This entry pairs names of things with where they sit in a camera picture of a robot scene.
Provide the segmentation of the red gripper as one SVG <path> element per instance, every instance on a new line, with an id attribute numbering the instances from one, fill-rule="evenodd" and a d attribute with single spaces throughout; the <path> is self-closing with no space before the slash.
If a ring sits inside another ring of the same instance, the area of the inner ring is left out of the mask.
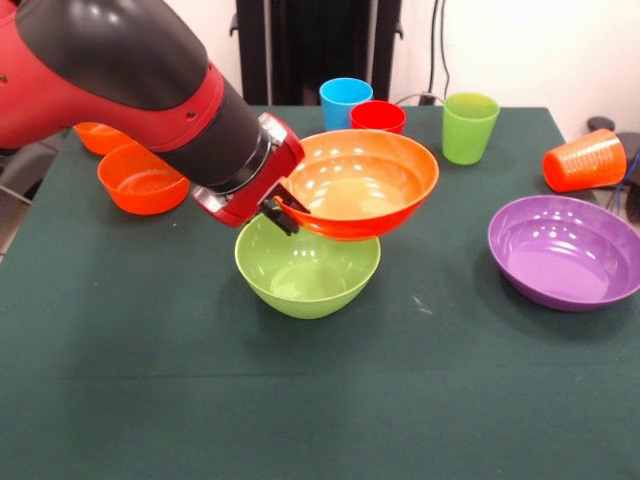
<path id="1" fill-rule="evenodd" d="M 304 149 L 291 128 L 276 116 L 263 113 L 258 122 L 256 149 L 236 178 L 221 192 L 196 186 L 192 197 L 227 226 L 242 227 L 260 212 L 291 236 L 299 232 L 300 225 L 286 212 L 309 214 L 310 210 L 281 181 L 303 160 Z"/>

